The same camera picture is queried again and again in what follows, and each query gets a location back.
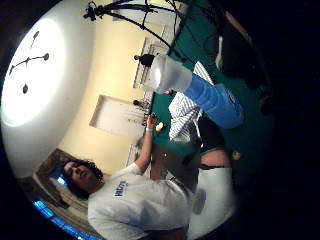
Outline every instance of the wall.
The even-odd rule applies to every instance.
[[[142,97],[140,89],[132,88],[137,68],[133,56],[141,52],[145,37],[153,37],[128,22],[112,21],[108,16],[92,24],[95,44],[86,92],[58,147],[75,157],[92,159],[103,172],[112,174],[125,166],[131,140],[90,127],[89,123],[100,94],[129,102]],[[147,26],[161,34],[161,26]]]

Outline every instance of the person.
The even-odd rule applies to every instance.
[[[200,131],[210,130],[210,125],[201,121]],[[148,116],[140,156],[108,179],[103,179],[93,162],[71,159],[63,165],[68,188],[79,199],[88,199],[88,221],[106,239],[150,239],[154,232],[179,231],[188,226],[192,190],[179,181],[155,181],[143,176],[151,160],[156,122],[155,116]],[[228,155],[223,148],[208,145],[207,138],[209,134],[204,135],[201,171],[215,168],[229,171]],[[174,234],[172,238],[168,236],[166,239],[177,239]]]
[[[142,56],[135,55],[134,60],[139,60],[143,66],[151,67],[154,57],[154,55],[146,53]]]

